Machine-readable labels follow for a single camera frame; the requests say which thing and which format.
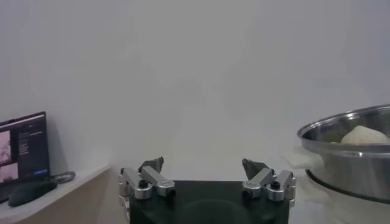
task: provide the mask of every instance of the screw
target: screw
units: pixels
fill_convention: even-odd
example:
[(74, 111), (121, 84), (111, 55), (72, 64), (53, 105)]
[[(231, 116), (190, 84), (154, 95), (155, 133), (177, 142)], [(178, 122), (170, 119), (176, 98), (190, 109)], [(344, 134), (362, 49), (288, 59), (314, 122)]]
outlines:
[(145, 188), (147, 188), (147, 186), (148, 186), (148, 183), (146, 180), (140, 180), (140, 182), (138, 182), (138, 187), (141, 189), (145, 189)]
[(272, 190), (279, 190), (280, 189), (280, 183), (278, 181), (274, 181), (271, 183), (271, 189)]

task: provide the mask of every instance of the pot handle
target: pot handle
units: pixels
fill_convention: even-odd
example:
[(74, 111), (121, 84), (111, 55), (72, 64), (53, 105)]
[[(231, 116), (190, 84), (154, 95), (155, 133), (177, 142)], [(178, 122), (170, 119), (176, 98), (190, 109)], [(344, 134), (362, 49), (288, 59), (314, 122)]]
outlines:
[(314, 169), (324, 167), (324, 160), (318, 154), (309, 152), (301, 146), (280, 153), (293, 169)]
[[(324, 167), (324, 160), (320, 155), (307, 151), (301, 146), (294, 147), (292, 150), (283, 150), (280, 156), (287, 161), (292, 171)], [(332, 202), (328, 192), (312, 182), (306, 174), (299, 173), (301, 172), (296, 172), (297, 194), (301, 200), (321, 204)]]

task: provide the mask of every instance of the stainless steel pot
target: stainless steel pot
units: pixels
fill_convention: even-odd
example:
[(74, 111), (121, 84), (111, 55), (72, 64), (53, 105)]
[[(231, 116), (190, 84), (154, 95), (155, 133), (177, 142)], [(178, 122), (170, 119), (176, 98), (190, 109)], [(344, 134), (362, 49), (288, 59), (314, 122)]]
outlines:
[(307, 170), (319, 184), (354, 197), (390, 203), (390, 144), (334, 144), (357, 125), (390, 136), (390, 105), (337, 114), (302, 127), (302, 146), (324, 167)]

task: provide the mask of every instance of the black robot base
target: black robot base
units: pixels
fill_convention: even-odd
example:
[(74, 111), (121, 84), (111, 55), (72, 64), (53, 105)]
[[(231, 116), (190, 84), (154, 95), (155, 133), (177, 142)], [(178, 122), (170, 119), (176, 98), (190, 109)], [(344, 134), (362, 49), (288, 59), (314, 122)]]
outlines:
[(296, 181), (289, 171), (275, 175), (244, 159), (249, 181), (171, 181), (157, 172), (162, 158), (154, 161), (161, 165), (149, 161), (140, 173), (123, 168), (119, 174), (130, 224), (288, 224)]

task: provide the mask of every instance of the pot rim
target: pot rim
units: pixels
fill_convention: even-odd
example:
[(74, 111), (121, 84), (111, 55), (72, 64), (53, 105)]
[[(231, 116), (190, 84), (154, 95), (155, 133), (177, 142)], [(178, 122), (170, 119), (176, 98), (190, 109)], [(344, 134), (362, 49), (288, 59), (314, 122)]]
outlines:
[(384, 110), (390, 110), (390, 104), (367, 107), (367, 108), (352, 110), (345, 113), (329, 116), (303, 126), (298, 130), (297, 135), (302, 141), (302, 146), (312, 152), (331, 153), (339, 156), (359, 157), (359, 158), (360, 157), (390, 158), (390, 143), (351, 145), (351, 144), (315, 141), (303, 137), (308, 131), (316, 127), (325, 124), (330, 124), (340, 119), (358, 117), (373, 111), (384, 111)]

